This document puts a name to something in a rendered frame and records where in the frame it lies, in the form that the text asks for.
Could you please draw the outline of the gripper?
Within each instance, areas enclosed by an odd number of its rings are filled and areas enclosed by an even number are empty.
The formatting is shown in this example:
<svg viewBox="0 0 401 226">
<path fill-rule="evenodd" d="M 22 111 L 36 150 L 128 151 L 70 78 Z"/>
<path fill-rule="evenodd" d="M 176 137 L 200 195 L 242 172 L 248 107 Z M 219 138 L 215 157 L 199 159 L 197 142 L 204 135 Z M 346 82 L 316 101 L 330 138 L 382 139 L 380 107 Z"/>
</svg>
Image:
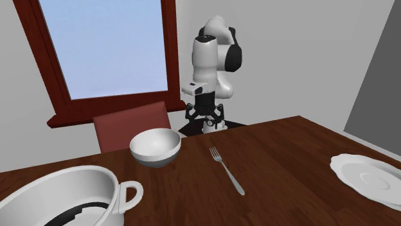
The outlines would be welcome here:
<svg viewBox="0 0 401 226">
<path fill-rule="evenodd" d="M 220 112 L 219 115 L 215 113 L 215 109 Z M 223 104 L 215 105 L 215 92 L 196 95 L 195 104 L 188 103 L 186 105 L 186 119 L 195 121 L 199 115 L 211 117 L 211 119 L 208 119 L 208 126 L 222 124 L 224 120 L 224 106 Z"/>
</svg>

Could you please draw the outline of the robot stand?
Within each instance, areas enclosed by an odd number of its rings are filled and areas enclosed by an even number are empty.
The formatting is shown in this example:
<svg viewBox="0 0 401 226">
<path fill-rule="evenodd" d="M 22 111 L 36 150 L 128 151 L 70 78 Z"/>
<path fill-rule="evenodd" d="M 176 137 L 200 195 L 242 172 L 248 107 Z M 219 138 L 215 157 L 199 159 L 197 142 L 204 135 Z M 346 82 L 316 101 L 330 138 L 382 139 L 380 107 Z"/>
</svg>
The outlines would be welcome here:
<svg viewBox="0 0 401 226">
<path fill-rule="evenodd" d="M 203 119 L 196 119 L 194 122 L 188 122 L 185 126 L 183 126 L 181 129 L 179 129 L 179 132 L 185 135 L 186 137 L 194 136 L 194 135 L 200 135 L 202 134 L 202 128 L 203 128 Z M 230 128 L 236 128 L 236 127 L 241 127 L 244 126 L 244 124 L 241 123 L 235 123 L 232 121 L 225 120 L 225 124 L 228 129 Z"/>
</svg>

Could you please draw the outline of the white bowl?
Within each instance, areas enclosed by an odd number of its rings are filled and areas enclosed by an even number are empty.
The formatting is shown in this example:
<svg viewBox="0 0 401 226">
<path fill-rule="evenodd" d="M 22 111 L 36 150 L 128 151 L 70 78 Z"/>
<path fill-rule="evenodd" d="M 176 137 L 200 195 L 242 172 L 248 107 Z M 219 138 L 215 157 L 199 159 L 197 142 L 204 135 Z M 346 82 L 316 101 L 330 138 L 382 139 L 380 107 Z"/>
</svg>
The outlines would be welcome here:
<svg viewBox="0 0 401 226">
<path fill-rule="evenodd" d="M 160 168 L 177 157 L 181 136 L 169 128 L 153 128 L 136 135 L 129 147 L 137 162 L 149 168 Z"/>
</svg>

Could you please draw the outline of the silver fork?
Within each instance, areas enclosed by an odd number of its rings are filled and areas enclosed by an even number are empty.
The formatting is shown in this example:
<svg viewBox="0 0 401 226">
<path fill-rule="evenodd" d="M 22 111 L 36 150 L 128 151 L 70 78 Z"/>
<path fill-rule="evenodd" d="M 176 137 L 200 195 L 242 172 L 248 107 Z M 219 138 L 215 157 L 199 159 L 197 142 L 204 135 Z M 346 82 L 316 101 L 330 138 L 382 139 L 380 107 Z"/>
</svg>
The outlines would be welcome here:
<svg viewBox="0 0 401 226">
<path fill-rule="evenodd" d="M 232 181 L 235 189 L 238 191 L 238 193 L 242 196 L 245 195 L 245 191 L 243 189 L 243 187 L 238 183 L 238 181 L 236 180 L 236 178 L 232 175 L 232 173 L 229 171 L 229 169 L 227 168 L 227 166 L 224 164 L 222 157 L 220 156 L 219 152 L 217 151 L 217 149 L 213 146 L 209 149 L 213 159 L 219 163 L 221 163 L 221 165 L 224 167 L 228 177 L 230 178 L 230 180 Z"/>
</svg>

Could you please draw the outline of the red chair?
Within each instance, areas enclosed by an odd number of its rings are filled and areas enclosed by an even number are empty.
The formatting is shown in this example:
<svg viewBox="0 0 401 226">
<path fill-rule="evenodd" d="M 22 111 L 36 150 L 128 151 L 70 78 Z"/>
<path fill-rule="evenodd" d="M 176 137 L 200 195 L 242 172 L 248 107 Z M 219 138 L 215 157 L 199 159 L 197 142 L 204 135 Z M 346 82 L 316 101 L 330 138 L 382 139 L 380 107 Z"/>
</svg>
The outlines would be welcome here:
<svg viewBox="0 0 401 226">
<path fill-rule="evenodd" d="M 163 101 L 93 118 L 102 153 L 129 148 L 133 137 L 153 128 L 171 128 Z"/>
</svg>

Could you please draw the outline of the brown wooden table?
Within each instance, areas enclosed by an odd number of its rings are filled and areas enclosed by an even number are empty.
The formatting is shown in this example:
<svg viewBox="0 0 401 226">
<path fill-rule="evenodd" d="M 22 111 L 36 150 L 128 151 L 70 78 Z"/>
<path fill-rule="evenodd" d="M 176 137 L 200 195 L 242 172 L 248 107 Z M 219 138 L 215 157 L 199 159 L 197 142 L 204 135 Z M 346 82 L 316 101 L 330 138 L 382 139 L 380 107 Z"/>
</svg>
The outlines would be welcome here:
<svg viewBox="0 0 401 226">
<path fill-rule="evenodd" d="M 215 147 L 243 187 L 235 189 Z M 401 226 L 401 211 L 364 198 L 330 169 L 341 153 L 401 162 L 303 117 L 185 137 L 162 168 L 138 164 L 129 150 L 0 173 L 0 200 L 48 173 L 79 165 L 110 169 L 121 182 L 143 185 L 124 226 Z"/>
</svg>

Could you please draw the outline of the red-framed window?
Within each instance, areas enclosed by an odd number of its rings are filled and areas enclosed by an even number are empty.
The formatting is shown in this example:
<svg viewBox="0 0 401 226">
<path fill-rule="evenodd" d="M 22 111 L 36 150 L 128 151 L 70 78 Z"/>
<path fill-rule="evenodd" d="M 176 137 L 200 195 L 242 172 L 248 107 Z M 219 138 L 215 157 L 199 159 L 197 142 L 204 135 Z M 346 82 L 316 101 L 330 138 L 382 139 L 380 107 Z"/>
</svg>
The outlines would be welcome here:
<svg viewBox="0 0 401 226">
<path fill-rule="evenodd" d="M 50 128 L 180 95 L 175 0 L 12 0 L 55 111 Z"/>
</svg>

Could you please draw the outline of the white plate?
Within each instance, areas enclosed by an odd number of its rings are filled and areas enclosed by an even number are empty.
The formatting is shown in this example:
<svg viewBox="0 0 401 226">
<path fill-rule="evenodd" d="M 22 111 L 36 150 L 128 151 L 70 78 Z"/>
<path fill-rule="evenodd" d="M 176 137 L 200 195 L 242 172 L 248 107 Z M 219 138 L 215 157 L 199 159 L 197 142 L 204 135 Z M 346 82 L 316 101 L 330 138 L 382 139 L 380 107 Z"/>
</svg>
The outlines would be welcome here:
<svg viewBox="0 0 401 226">
<path fill-rule="evenodd" d="M 330 168 L 344 184 L 369 200 L 401 211 L 401 169 L 363 155 L 342 153 Z"/>
</svg>

